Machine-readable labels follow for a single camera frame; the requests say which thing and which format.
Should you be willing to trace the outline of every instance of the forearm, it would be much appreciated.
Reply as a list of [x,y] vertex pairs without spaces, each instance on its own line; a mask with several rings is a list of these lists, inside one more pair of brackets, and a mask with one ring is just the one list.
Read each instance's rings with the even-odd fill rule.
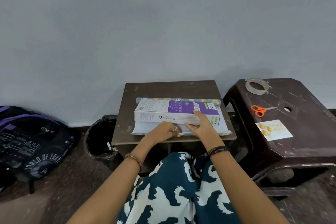
[[[143,163],[152,145],[144,138],[132,154]],[[129,191],[139,173],[140,166],[132,158],[126,158],[99,189],[77,210],[68,224],[116,222]]]
[[[224,143],[218,137],[207,140],[205,147],[209,151],[220,145]],[[229,152],[214,154],[211,161],[242,223],[288,223]]]

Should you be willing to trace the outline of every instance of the floor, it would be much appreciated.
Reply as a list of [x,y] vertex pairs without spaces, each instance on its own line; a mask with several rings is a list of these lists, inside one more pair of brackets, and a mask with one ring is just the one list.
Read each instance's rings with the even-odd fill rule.
[[[83,141],[44,179],[15,183],[0,193],[0,223],[61,224],[104,182],[111,171],[84,152]],[[274,200],[290,223],[336,223],[336,170],[306,182],[295,196]]]

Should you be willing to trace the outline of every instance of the black backpack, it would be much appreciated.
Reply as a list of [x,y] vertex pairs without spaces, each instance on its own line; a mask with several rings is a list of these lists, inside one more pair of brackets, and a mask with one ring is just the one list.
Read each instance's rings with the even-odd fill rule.
[[[15,106],[0,106],[0,173],[21,181],[42,178],[79,140],[65,124]],[[0,192],[11,177],[1,175]]]

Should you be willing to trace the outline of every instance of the purple and white box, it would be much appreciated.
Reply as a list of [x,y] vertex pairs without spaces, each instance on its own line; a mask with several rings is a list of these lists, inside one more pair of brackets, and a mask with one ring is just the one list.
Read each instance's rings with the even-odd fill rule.
[[199,118],[193,110],[200,111],[209,119],[212,126],[219,125],[220,115],[213,103],[141,99],[134,111],[135,121],[163,122],[199,125]]

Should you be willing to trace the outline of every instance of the clear adhesive tape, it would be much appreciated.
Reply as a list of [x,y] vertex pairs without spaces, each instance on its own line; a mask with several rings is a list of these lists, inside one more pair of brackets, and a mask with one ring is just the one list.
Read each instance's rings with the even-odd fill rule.
[[[250,82],[255,82],[259,85],[261,85],[264,89],[263,90],[257,90],[256,88],[252,87],[250,85]],[[260,79],[260,78],[250,78],[245,80],[245,87],[246,89],[251,92],[252,94],[255,95],[263,95],[263,94],[268,94],[268,89],[271,88],[271,86],[268,85],[268,82]]]

